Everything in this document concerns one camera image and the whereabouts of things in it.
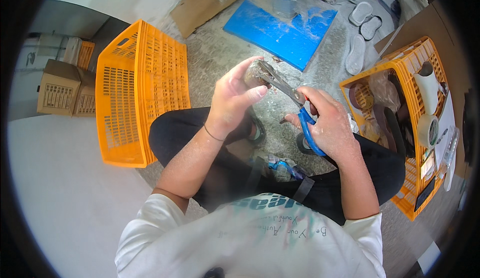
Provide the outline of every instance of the cardboard box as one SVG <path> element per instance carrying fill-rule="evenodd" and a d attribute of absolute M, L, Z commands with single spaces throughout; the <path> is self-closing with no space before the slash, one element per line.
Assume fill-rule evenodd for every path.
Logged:
<path fill-rule="evenodd" d="M 392 35 L 393 33 L 375 44 L 377 52 L 382 50 Z M 431 38 L 437 48 L 447 77 L 450 94 L 452 95 L 455 125 L 460 129 L 460 138 L 456 150 L 455 174 L 462 178 L 469 178 L 471 167 L 468 167 L 467 163 L 465 163 L 462 124 L 465 93 L 471 88 L 469 77 L 473 77 L 473 75 L 469 72 L 468 59 L 465 57 L 465 51 L 462 48 L 457 31 L 454 29 L 440 2 L 437 0 L 433 1 L 429 6 L 408 20 L 386 49 L 383 56 L 423 36 Z"/>
<path fill-rule="evenodd" d="M 80 89 L 75 101 L 75 117 L 95 117 L 95 73 L 78 69 Z"/>
<path fill-rule="evenodd" d="M 36 111 L 73 115 L 79 88 L 77 67 L 49 59 L 43 70 Z"/>
<path fill-rule="evenodd" d="M 181 0 L 170 12 L 180 33 L 187 38 L 197 27 L 236 0 Z"/>

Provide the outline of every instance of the hand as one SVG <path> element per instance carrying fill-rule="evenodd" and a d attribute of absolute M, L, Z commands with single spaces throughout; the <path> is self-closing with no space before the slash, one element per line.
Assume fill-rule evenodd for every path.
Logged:
<path fill-rule="evenodd" d="M 247 108 L 267 94 L 266 86 L 247 89 L 243 82 L 248 66 L 258 58 L 263 59 L 254 56 L 244 60 L 215 83 L 210 113 L 205 122 L 213 137 L 225 139 L 240 124 Z"/>
<path fill-rule="evenodd" d="M 308 124 L 318 147 L 335 162 L 347 162 L 350 153 L 358 153 L 360 145 L 355 137 L 343 105 L 322 89 L 300 87 L 298 91 L 310 101 L 312 115 L 318 115 L 315 125 Z M 287 114 L 285 120 L 302 130 L 296 114 Z"/>

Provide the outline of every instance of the scissor blade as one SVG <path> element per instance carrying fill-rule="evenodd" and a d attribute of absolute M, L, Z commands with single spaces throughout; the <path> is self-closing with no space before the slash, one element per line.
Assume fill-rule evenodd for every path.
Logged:
<path fill-rule="evenodd" d="M 305 104 L 305 97 L 300 94 L 296 89 L 293 89 L 278 73 L 269 65 L 266 61 L 259 60 L 260 65 L 270 75 L 264 75 L 262 77 L 267 83 L 270 83 L 287 96 L 289 96 L 300 108 Z"/>

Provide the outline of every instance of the blue foam board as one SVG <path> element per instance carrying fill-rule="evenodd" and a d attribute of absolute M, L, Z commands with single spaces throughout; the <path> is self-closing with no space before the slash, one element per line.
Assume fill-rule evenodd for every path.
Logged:
<path fill-rule="evenodd" d="M 305 25 L 300 15 L 286 23 L 245 0 L 223 29 L 303 71 L 336 14 L 336 10 L 313 7 Z"/>

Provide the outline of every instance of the stacked orange crates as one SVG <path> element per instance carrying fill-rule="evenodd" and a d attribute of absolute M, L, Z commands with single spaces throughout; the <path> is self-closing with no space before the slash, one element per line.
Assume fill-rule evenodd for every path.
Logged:
<path fill-rule="evenodd" d="M 165 112 L 190 108 L 186 45 L 136 21 L 99 55 L 95 95 L 104 162 L 146 167 L 157 160 L 150 125 Z"/>
<path fill-rule="evenodd" d="M 391 201 L 411 220 L 413 221 L 417 215 L 427 206 L 437 190 L 440 188 L 443 180 L 440 179 L 438 171 L 434 172 L 437 179 L 433 191 L 423 202 L 423 204 L 415 210 L 415 202 L 417 196 L 423 191 L 430 181 L 425 181 L 421 177 L 422 156 L 426 152 L 426 148 L 421 147 L 417 140 L 417 124 L 418 119 L 425 113 L 425 107 L 423 105 L 422 96 L 413 74 L 418 73 L 422 68 L 425 61 L 430 61 L 435 71 L 435 76 L 439 82 L 447 83 L 445 77 L 445 71 L 438 56 L 438 52 L 435 49 L 433 41 L 428 37 L 423 37 L 416 42 L 407 45 L 394 53 L 385 56 L 379 63 L 377 63 L 371 69 L 364 71 L 350 79 L 344 80 L 340 83 L 340 88 L 343 91 L 346 101 L 349 104 L 350 110 L 358 124 L 361 126 L 366 120 L 373 118 L 372 110 L 358 110 L 353 107 L 349 100 L 348 91 L 350 87 L 360 83 L 361 87 L 357 87 L 355 97 L 357 102 L 361 103 L 362 99 L 366 96 L 371 96 L 370 89 L 368 87 L 368 79 L 371 74 L 380 71 L 387 70 L 391 74 L 395 74 L 403 89 L 405 99 L 410 113 L 410 120 L 413 128 L 413 135 L 415 138 L 415 156 L 416 158 L 407 158 L 405 160 L 405 182 L 400 192 L 394 196 Z M 440 117 L 445 96 L 441 93 L 438 94 L 438 105 L 434 113 L 435 116 Z"/>
<path fill-rule="evenodd" d="M 77 67 L 85 71 L 88 70 L 88 64 L 90 64 L 90 59 L 92 58 L 93 48 L 95 48 L 95 43 L 92 43 L 91 41 L 81 42 Z"/>

